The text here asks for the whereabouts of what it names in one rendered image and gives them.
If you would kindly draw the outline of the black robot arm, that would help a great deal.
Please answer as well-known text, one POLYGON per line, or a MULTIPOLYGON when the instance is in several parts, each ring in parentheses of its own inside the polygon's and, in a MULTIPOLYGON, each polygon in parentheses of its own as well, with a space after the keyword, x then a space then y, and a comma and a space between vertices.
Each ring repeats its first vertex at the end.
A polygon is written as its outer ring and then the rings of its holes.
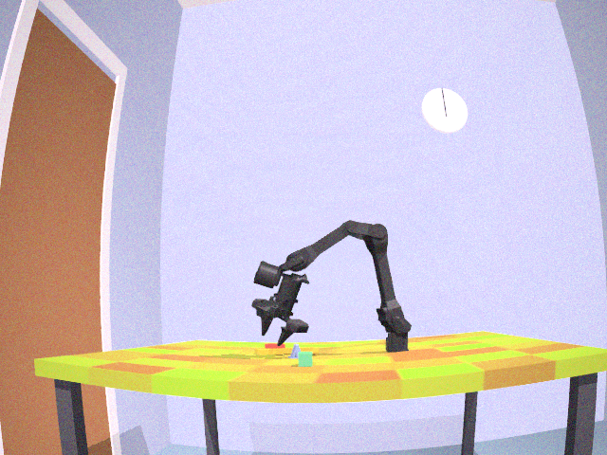
MULTIPOLYGON (((406 352, 408 350, 408 332, 412 324, 403 314, 403 310, 395 297, 395 290, 390 264, 387 255, 388 231, 382 224, 369 224, 353 220, 344 222, 340 227, 322 237, 316 243, 294 251, 286 257, 285 263, 279 266, 261 261, 255 273, 253 283, 273 288, 278 286, 278 291, 289 297, 296 298, 300 291, 302 282, 310 284, 306 274, 298 275, 286 271, 300 272, 307 269, 325 250, 334 246, 347 236, 355 237, 364 241, 366 248, 373 256, 374 269, 377 277, 380 308, 377 308, 378 321, 388 333, 385 349, 390 352, 406 352)), ((275 301, 273 296, 269 300, 256 304, 256 314, 264 320, 283 317, 284 308, 281 300, 275 301)))

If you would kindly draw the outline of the small green cube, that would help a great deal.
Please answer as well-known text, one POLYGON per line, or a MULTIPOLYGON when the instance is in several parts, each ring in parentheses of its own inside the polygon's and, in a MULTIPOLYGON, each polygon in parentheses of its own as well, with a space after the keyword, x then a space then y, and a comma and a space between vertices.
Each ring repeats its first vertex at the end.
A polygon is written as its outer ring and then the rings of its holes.
POLYGON ((298 367, 312 367, 313 352, 298 352, 298 367))

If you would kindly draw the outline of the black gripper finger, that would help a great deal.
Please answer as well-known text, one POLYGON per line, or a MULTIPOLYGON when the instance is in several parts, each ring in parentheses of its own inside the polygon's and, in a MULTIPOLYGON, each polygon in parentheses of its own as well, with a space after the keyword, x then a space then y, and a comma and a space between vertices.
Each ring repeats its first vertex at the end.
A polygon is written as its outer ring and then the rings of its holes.
POLYGON ((273 319, 274 318, 264 320, 264 319, 260 318, 260 321, 262 322, 262 336, 265 336, 267 334, 267 330, 268 330, 271 322, 273 321, 273 319))
POLYGON ((291 337, 291 335, 294 334, 291 331, 289 331, 289 329, 286 329, 285 326, 281 326, 281 328, 282 328, 282 332, 281 332, 281 335, 279 336, 277 346, 282 345, 289 337, 291 337))

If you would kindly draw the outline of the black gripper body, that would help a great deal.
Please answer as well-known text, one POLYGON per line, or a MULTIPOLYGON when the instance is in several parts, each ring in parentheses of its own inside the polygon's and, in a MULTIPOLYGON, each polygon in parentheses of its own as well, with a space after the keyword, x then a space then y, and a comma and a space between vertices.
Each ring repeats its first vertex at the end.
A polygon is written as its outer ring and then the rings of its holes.
MULTIPOLYGON (((290 318, 293 317, 292 308, 294 306, 294 304, 298 304, 298 300, 297 297, 293 298, 293 297, 289 297, 287 295, 284 295, 282 293, 280 293, 279 291, 277 291, 277 293, 274 293, 274 296, 276 299, 275 301, 281 300, 283 302, 283 308, 284 308, 284 316, 283 317, 278 317, 279 319, 283 320, 284 322, 286 322, 286 329, 289 329, 289 331, 291 331, 292 333, 307 333, 308 329, 309 329, 309 325, 307 322, 303 321, 300 318, 290 318)), ((256 298, 252 301, 251 303, 251 307, 253 307, 253 309, 256 310, 256 304, 265 301, 268 299, 259 299, 256 298)))

